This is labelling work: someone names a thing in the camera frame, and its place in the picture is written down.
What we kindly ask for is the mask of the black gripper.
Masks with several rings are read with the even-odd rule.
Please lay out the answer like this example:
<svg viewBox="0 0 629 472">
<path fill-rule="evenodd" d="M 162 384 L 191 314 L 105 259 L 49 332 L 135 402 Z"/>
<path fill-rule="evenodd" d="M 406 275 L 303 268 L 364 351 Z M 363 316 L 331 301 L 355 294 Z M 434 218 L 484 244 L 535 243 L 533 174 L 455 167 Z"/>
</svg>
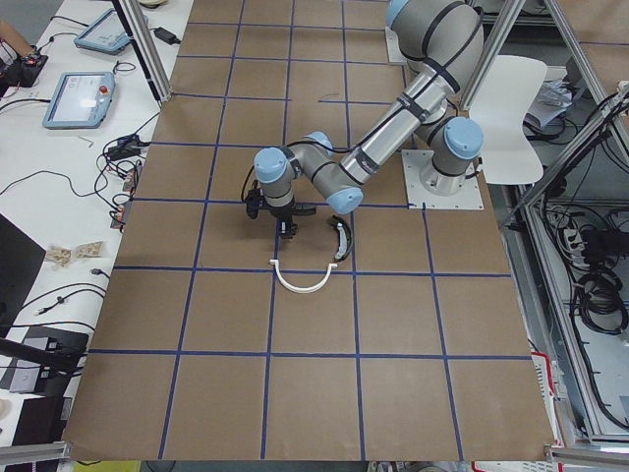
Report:
<svg viewBox="0 0 629 472">
<path fill-rule="evenodd" d="M 249 218 L 257 219 L 258 213 L 268 210 L 278 221 L 278 234 L 281 238 L 293 238 L 296 236 L 298 225 L 294 222 L 294 216 L 315 215 L 315 208 L 302 208 L 292 200 L 286 206 L 271 206 L 263 196 L 262 189 L 251 189 L 244 198 L 246 212 Z"/>
</svg>

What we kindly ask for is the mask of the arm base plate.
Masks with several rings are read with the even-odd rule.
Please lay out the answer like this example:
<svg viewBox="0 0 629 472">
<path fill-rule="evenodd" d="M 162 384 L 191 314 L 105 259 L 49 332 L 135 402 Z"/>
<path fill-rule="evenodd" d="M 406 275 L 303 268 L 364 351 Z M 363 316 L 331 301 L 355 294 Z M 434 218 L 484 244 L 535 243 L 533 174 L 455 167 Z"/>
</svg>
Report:
<svg viewBox="0 0 629 472">
<path fill-rule="evenodd" d="M 474 165 L 455 177 L 440 174 L 431 150 L 404 149 L 404 172 L 408 207 L 411 209 L 483 210 L 484 203 Z"/>
</svg>

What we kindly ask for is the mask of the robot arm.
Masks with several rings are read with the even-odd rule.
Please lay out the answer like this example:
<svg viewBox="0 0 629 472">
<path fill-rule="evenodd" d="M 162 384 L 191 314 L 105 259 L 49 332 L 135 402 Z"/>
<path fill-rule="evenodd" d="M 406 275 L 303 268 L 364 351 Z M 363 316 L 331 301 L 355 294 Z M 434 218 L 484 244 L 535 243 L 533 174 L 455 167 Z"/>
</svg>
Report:
<svg viewBox="0 0 629 472">
<path fill-rule="evenodd" d="M 292 238 L 294 216 L 315 213 L 295 200 L 292 183 L 301 176 L 337 213 L 352 212 L 364 198 L 363 185 L 421 126 L 438 135 L 437 150 L 444 157 L 438 173 L 463 175 L 481 150 L 483 134 L 470 119 L 444 117 L 448 97 L 467 85 L 480 61 L 483 16 L 481 8 L 463 1 L 390 2 L 386 24 L 415 78 L 340 161 L 332 159 L 337 150 L 323 132 L 258 151 L 253 163 L 258 186 L 243 198 L 248 217 L 255 219 L 266 209 L 277 220 L 278 235 Z"/>
</svg>

